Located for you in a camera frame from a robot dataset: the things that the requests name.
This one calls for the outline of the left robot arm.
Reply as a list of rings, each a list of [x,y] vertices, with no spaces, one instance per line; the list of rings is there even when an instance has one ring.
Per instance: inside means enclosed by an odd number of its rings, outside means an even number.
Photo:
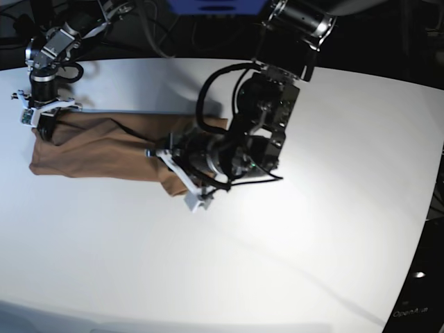
[[[302,69],[290,69],[255,56],[250,62],[223,67],[204,82],[195,109],[196,127],[173,142],[169,151],[184,173],[204,185],[225,189],[242,180],[273,173],[286,139],[285,130],[299,95],[297,80],[310,81],[314,61],[329,36],[337,16],[307,1],[274,1],[264,27],[294,33],[308,48]],[[227,128],[212,125],[204,116],[204,104],[213,82],[239,71],[231,97],[232,120]]]

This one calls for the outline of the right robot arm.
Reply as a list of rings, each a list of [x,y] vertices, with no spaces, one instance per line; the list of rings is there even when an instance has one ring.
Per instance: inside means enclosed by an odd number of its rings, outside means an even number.
[[[155,41],[145,1],[79,1],[55,19],[47,32],[31,39],[25,51],[30,93],[19,90],[14,98],[22,102],[21,124],[35,129],[48,142],[61,112],[81,110],[73,98],[59,95],[61,85],[79,81],[84,74],[79,59],[101,42],[112,25],[131,12],[137,12],[149,46],[160,57],[168,55]]]

